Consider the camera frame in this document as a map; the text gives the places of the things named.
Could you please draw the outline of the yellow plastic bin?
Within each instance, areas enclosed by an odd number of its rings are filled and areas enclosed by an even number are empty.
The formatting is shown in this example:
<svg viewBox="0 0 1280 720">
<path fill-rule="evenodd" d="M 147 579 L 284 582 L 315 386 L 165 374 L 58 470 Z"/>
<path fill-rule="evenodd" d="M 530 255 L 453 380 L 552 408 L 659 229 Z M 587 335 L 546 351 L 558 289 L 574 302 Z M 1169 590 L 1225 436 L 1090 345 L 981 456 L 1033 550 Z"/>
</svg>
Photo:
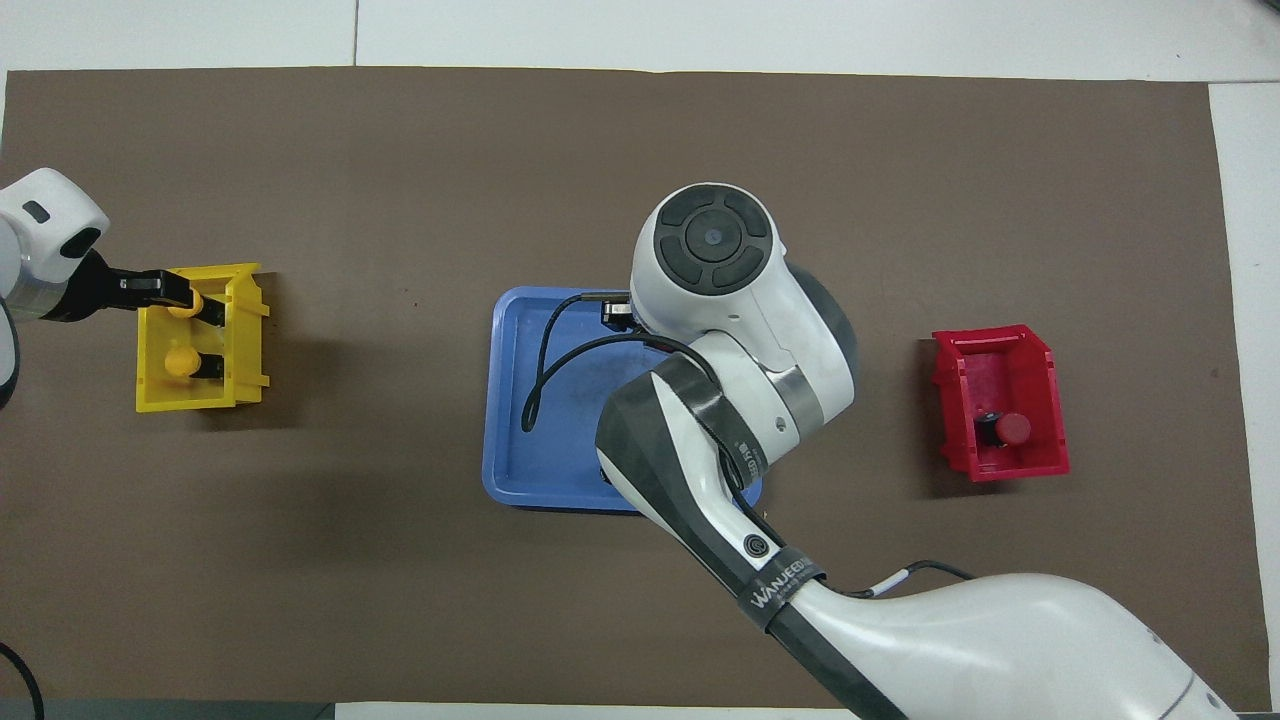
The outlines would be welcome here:
<svg viewBox="0 0 1280 720">
<path fill-rule="evenodd" d="M 138 311 L 137 413 L 236 407 L 257 404 L 271 380 L 262 368 L 262 324 L 270 309 L 256 274 L 257 263 L 182 266 L 174 273 L 189 279 L 192 290 L 225 304 L 221 328 L 172 316 L 166 307 Z M 224 382 L 180 380 L 169 377 L 163 359 L 175 346 L 195 346 L 200 352 L 225 359 Z"/>
</svg>

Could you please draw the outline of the yellow push button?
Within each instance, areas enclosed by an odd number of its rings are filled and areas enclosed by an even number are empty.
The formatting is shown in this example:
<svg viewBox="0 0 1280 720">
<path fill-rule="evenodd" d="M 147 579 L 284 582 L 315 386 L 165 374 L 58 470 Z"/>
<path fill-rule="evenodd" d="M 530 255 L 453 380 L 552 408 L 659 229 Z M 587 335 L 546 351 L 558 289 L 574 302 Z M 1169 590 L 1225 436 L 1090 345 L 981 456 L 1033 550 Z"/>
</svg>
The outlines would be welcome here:
<svg viewBox="0 0 1280 720">
<path fill-rule="evenodd" d="M 169 348 L 163 359 L 163 366 L 169 377 L 180 380 L 224 382 L 227 373 L 225 359 L 221 355 L 200 352 L 189 345 Z"/>
<path fill-rule="evenodd" d="M 196 290 L 191 291 L 191 305 L 188 307 L 172 306 L 166 311 L 174 318 L 196 320 L 206 325 L 221 328 L 227 324 L 225 304 L 216 299 L 210 299 Z"/>
</svg>

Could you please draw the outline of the brown table mat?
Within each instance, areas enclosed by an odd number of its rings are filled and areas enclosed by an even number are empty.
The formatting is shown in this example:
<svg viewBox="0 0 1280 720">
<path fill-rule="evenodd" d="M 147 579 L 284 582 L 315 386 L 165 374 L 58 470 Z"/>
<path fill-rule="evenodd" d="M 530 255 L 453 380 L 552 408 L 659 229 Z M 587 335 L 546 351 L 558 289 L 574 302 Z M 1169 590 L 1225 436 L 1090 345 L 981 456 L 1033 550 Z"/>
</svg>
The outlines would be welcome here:
<svg viewBox="0 0 1280 720">
<path fill-rule="evenodd" d="M 70 177 L 128 268 L 260 263 L 262 402 L 134 410 L 132 313 L 22 331 L 0 638 L 47 694 L 831 706 L 671 537 L 483 488 L 492 309 L 621 287 L 699 181 L 858 332 L 765 480 L 840 588 L 918 559 L 1097 585 L 1271 705 L 1206 85 L 326 68 L 15 73 L 0 182 Z M 940 452 L 936 331 L 1052 350 L 1070 470 Z"/>
</svg>

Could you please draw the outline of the red push button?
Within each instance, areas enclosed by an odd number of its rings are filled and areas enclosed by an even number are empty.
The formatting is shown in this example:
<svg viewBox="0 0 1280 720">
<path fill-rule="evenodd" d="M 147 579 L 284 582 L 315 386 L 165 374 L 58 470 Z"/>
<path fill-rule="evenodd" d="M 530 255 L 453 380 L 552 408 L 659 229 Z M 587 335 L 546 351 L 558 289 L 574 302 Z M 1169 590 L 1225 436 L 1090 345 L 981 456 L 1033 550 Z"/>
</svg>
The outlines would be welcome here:
<svg viewBox="0 0 1280 720">
<path fill-rule="evenodd" d="M 1005 448 L 1027 443 L 1030 419 L 1020 413 L 986 413 L 974 420 L 975 438 L 984 447 Z"/>
</svg>

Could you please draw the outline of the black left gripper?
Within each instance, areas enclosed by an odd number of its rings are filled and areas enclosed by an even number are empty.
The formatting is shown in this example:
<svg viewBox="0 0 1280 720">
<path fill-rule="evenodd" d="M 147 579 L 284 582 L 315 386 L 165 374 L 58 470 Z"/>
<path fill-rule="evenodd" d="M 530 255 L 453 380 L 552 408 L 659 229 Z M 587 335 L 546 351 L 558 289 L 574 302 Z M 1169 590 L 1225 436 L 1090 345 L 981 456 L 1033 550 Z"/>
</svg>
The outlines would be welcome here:
<svg viewBox="0 0 1280 720">
<path fill-rule="evenodd" d="M 81 322 L 104 309 L 195 309 L 197 293 L 189 279 L 166 269 L 118 272 L 97 250 L 90 250 L 65 283 L 47 322 Z"/>
</svg>

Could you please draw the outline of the red plastic bin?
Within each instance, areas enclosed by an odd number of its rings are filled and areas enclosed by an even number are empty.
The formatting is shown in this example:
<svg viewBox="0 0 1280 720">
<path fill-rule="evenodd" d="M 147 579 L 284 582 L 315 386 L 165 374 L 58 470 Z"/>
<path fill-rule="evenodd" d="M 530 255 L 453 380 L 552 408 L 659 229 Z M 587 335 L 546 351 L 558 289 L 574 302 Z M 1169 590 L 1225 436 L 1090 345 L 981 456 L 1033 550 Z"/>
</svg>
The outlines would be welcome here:
<svg viewBox="0 0 1280 720">
<path fill-rule="evenodd" d="M 1050 346 L 1028 325 L 936 331 L 932 384 L 940 393 L 948 466 L 980 484 L 1070 470 L 1057 368 Z M 1020 413 L 1030 419 L 1030 439 L 992 448 L 975 438 L 974 420 L 986 413 Z"/>
</svg>

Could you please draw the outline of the blue plastic tray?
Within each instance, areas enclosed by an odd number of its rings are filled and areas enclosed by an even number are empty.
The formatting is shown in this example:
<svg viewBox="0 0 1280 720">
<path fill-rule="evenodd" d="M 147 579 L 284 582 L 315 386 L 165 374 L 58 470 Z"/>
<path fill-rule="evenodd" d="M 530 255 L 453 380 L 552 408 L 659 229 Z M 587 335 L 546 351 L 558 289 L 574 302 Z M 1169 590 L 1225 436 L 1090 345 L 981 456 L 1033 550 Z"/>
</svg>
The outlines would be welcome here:
<svg viewBox="0 0 1280 720">
<path fill-rule="evenodd" d="M 483 442 L 483 484 L 499 503 L 521 509 L 634 515 L 635 507 L 603 479 L 595 450 L 602 409 L 621 386 L 668 356 L 639 342 L 594 348 L 554 374 L 541 393 L 536 423 L 521 416 L 538 378 L 547 323 L 573 287 L 520 286 L 497 301 Z"/>
</svg>

